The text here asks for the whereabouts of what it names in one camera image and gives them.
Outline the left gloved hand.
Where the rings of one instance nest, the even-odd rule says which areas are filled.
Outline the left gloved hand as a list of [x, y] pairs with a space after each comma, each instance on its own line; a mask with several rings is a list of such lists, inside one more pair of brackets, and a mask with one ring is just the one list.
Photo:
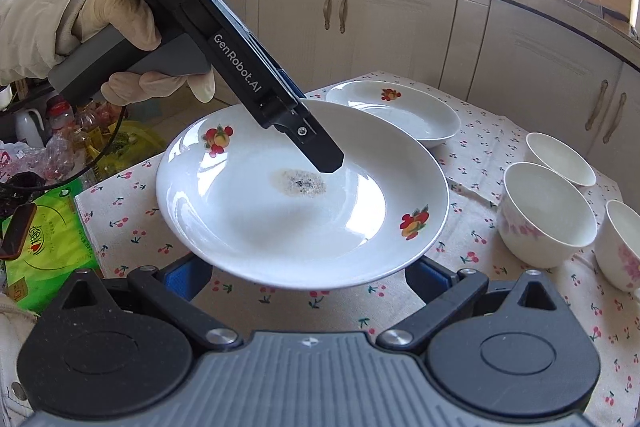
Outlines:
[[1, 0], [1, 86], [47, 78], [108, 25], [142, 51], [160, 46], [144, 0]]

